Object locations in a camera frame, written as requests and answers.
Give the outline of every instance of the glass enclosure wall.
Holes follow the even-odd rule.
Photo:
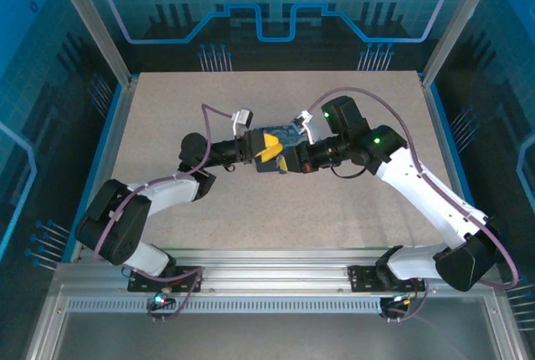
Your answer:
[[[474,201],[495,217],[527,286],[535,280],[535,0],[481,0],[436,86]],[[510,297],[533,348],[533,292]]]
[[[64,250],[117,82],[69,0],[2,0],[0,12],[0,353],[15,359]]]
[[[422,70],[459,0],[94,2],[136,73]]]

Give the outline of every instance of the black cable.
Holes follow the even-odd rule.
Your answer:
[[[336,171],[334,170],[334,166],[331,166],[331,170],[340,179],[355,179],[355,178],[358,178],[359,176],[361,176],[366,171],[366,169],[363,168],[362,170],[360,170],[359,172],[357,172],[354,175],[342,176],[342,175],[339,175],[339,174],[336,173]]]

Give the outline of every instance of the beige tabletop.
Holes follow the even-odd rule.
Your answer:
[[[206,134],[201,104],[231,113],[252,109],[252,127],[288,124],[319,95],[341,86],[368,89],[408,124],[421,161],[448,185],[446,168],[416,72],[236,72],[141,74],[114,169],[125,183],[172,174],[183,136]],[[395,119],[365,96],[354,96],[370,127]],[[228,119],[210,114],[214,141],[232,138]],[[314,126],[329,129],[321,116]],[[358,171],[344,164],[340,174]],[[426,245],[441,241],[431,224],[393,188],[371,174],[341,180],[329,170],[310,175],[258,174],[238,165],[217,176],[202,200],[153,215],[143,239],[162,248],[338,248]]]

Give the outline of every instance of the enclosure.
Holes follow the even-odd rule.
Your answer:
[[[462,358],[455,346],[469,358],[532,358],[535,0],[0,6],[5,358]],[[373,264],[392,246],[441,242],[372,175],[214,170],[210,195],[146,224],[147,242],[206,267],[201,292],[164,326],[143,314],[150,295],[128,292],[120,267],[76,242],[106,180],[176,171],[181,139],[205,133],[202,103],[250,108],[254,127],[266,128],[344,85],[399,110],[422,162],[493,220],[519,270],[511,291],[428,286],[422,315],[453,346],[417,320],[387,325],[374,307],[380,295],[351,291],[347,266]],[[373,126],[400,130],[378,105],[355,101]],[[225,120],[210,121],[214,141],[232,137]],[[344,164],[340,173],[353,171]],[[503,261],[490,274],[511,278]]]

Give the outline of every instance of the work surface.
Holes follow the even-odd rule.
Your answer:
[[[238,72],[141,74],[113,176],[125,183],[171,175],[183,136],[206,134],[201,104],[231,113],[252,109],[252,127],[288,124],[327,90],[368,89],[391,104],[414,136],[420,160],[448,185],[446,168],[416,72]],[[380,104],[352,95],[373,129],[402,134]],[[329,135],[319,108],[313,123]],[[214,141],[232,139],[229,119],[209,114]],[[351,164],[338,168],[349,175]],[[258,174],[253,165],[217,176],[202,200],[153,215],[144,240],[163,248],[336,248],[435,244],[441,237],[397,191],[366,173],[356,180],[329,170]]]

